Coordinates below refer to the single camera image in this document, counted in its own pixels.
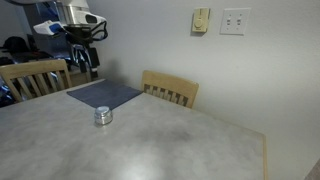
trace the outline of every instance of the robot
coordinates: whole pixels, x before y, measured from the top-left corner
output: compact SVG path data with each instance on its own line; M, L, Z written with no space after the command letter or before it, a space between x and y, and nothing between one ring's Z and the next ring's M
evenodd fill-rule
M81 72L89 66L91 77L97 77L97 66L100 65L97 51L91 48L94 41L102 41L108 37L105 18L90 13L86 0L5 0L11 4L25 6L43 3L46 6L53 1L59 21L46 21L33 28L38 34L55 36L66 35L70 45L70 58L79 64Z

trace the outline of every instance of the black cable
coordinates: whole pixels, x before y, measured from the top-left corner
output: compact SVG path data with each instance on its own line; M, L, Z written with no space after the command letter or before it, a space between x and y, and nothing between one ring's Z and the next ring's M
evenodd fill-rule
M32 5L32 4L36 4L36 3L18 3L18 2L14 2L12 0L5 0L11 4L14 4L14 5L18 5L18 6L27 6L27 5Z
M103 26L103 30L98 30L96 32L93 32L94 30L96 30L97 28L99 28L101 25L104 25ZM102 41L104 39L106 39L108 37L108 31L107 31L107 21L103 21L101 23L99 23L98 25L96 25L94 28L92 28L90 30L90 32L92 33L92 35L90 37L86 37L86 38L83 38L83 37L79 37L73 33L71 33L70 31L66 30L66 29L62 29L62 31L66 32L68 35L72 36L73 38L77 39L77 40L80 40L80 41L90 41L90 40L93 40L93 41ZM101 37L101 38L94 38L95 35L97 35L98 33L100 32L103 32L104 35Z

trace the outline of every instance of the black bag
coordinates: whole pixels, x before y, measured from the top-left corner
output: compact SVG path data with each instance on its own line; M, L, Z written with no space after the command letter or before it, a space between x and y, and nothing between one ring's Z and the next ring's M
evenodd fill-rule
M21 53L21 52L29 52L29 48L26 44L26 41L17 36L9 37L3 44L3 47L1 49L7 49L3 52L9 52L9 53Z

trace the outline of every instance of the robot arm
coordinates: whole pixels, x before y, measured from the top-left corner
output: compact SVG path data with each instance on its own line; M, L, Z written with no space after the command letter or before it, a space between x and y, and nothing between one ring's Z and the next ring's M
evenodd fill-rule
M46 21L44 23L34 26L35 31L39 34L54 35L63 29L67 34L72 35L72 33L69 33L65 27L91 27L91 26L97 27L98 25L102 25L103 23L106 24L105 18L90 13L89 6L86 0L5 0L5 1L15 5L20 5L20 6L54 1L57 6L58 16L60 21L58 22ZM93 38L93 40L105 39L106 37L107 37L107 31L105 29L104 35L101 38L99 39Z

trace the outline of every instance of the chair slat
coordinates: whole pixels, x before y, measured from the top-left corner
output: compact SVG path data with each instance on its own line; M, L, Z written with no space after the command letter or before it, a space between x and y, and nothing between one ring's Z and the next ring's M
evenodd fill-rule
M153 92L152 92L152 95L153 96L157 96L157 87L153 87Z
M15 98L15 100L18 101L18 102L23 101L20 93L18 92L17 88L13 85L12 81L10 79L6 80L5 78L4 78L4 80L5 80L6 84L7 84L7 86L9 87L9 89L10 89L13 97Z
M42 94L42 95L46 95L46 92L44 91L44 88L43 88L43 86L42 86L42 83L41 83L41 81L40 81L39 76L34 75L34 77L35 77L35 79L36 79L36 83L38 84L38 87L39 87L39 90L40 90L41 94Z
M177 98L176 98L176 95L177 95L177 94L176 94L175 92L172 93L171 102L176 103L176 101L177 101L177 100L176 100L176 99L177 99Z
M170 99L171 99L171 95L168 94L166 100L167 100L167 101L170 101Z
M32 88L34 89L34 91L36 92L36 95L37 97L40 97L41 96L41 93L40 93L40 90L36 84L36 82L34 81L33 77L32 76L27 76L31 85L32 85Z
M181 105L181 106L184 105L184 104L183 104L183 99L184 99L184 96L180 95L178 104Z
M159 98L163 99L163 96L164 96L164 92L160 91Z
M54 91L54 92L57 92L58 89L57 89L56 83L54 82L54 80L53 80L53 78L52 78L51 72L48 72L48 73L47 73L47 76L48 76L48 78L49 78L49 81L50 81L51 87L53 88L53 91Z
M157 94L156 94L156 96L160 97L160 91L161 91L161 88L158 87L158 88L157 88Z
M168 89L166 89L165 91L164 91L164 95L163 95L163 99L167 99L167 97L168 97Z
M26 93L28 99L32 99L32 95L31 95L31 92L29 91L26 83L24 82L24 80L22 78L17 78L18 82L20 83L23 91Z
M148 93L148 94L150 94L150 86L146 86L146 87L145 87L145 92Z
M153 86L150 86L150 88L149 88L149 94L153 95Z
M39 78L39 80L40 80L40 84L41 84L41 86L42 86L43 89L44 89L45 95L49 94L49 93L50 93L50 92L49 92L49 88L48 88L47 83L45 82L45 80L44 80L44 78L43 78L43 75L42 75L42 74L37 74L36 76L37 76L37 77Z
M60 90L64 90L65 87L64 87L64 84L63 84L63 80L62 80L61 74L60 74L59 71L56 71L56 74L57 74L57 77L58 77L58 83L59 83L59 86L60 86Z

